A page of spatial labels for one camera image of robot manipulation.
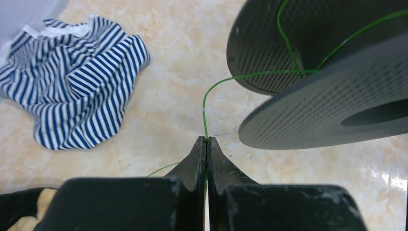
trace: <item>striped shirt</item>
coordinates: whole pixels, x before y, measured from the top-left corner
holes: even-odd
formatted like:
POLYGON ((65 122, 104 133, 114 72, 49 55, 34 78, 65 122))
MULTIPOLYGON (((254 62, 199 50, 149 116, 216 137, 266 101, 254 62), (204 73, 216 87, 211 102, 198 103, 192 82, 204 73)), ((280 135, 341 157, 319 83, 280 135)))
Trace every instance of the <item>striped shirt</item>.
POLYGON ((34 117, 34 139, 52 150, 91 149, 122 124, 150 55, 137 35, 99 16, 25 27, 0 67, 0 93, 34 117))

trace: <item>striped cloth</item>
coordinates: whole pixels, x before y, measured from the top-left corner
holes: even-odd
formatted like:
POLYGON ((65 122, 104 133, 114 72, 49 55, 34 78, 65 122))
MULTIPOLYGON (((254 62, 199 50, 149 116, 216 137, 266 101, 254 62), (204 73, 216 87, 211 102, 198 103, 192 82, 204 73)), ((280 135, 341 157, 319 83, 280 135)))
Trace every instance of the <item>striped cloth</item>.
POLYGON ((44 147, 91 149, 119 131, 150 55, 139 36, 99 16, 44 23, 41 32, 25 27, 9 45, 1 94, 34 117, 34 139, 44 147))

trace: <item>gray plastic object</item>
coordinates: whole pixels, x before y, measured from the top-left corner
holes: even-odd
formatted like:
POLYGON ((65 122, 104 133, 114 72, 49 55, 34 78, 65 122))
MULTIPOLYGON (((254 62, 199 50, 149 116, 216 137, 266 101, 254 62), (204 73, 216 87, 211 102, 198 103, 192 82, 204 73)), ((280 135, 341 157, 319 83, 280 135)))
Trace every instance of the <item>gray plastic object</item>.
MULTIPOLYGON (((269 70, 294 70, 295 64, 277 27, 283 0, 248 0, 230 32, 227 64, 232 76, 269 70)), ((408 9, 408 0, 291 0, 280 22, 300 69, 316 69, 350 35, 386 15, 408 9)), ((340 49, 323 66, 408 31, 408 16, 385 21, 340 49)), ((237 79, 245 88, 275 95, 308 77, 267 74, 237 79)))
POLYGON ((408 32, 293 84, 255 109, 240 140, 260 149, 303 149, 408 132, 408 32))

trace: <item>dark mark on floor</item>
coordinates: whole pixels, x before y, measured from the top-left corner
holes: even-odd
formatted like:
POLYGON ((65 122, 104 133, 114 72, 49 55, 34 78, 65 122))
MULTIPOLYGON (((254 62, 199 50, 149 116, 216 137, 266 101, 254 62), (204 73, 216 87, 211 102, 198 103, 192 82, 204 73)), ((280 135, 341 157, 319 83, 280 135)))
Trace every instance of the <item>dark mark on floor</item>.
POLYGON ((218 135, 214 135, 214 136, 225 136, 228 135, 229 133, 224 133, 224 134, 218 134, 218 135))

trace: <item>floor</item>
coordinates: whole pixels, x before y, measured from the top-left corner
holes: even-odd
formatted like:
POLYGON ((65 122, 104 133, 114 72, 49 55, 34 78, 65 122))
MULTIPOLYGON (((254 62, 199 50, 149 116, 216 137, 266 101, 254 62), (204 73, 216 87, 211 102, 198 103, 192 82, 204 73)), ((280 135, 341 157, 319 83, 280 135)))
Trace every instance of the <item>floor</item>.
MULTIPOLYGON (((53 152, 32 138, 33 119, 0 104, 0 193, 58 187, 78 176, 139 177, 183 159, 204 134, 207 89, 230 76, 229 30, 244 0, 71 0, 59 19, 98 14, 140 35, 152 55, 139 74, 120 132, 91 151, 53 152)), ((236 129, 266 96, 234 81, 207 100, 209 134, 260 183, 337 184, 353 195, 371 231, 405 227, 408 135, 327 148, 263 151, 239 142, 236 129)), ((165 169, 157 176, 166 174, 165 169)))

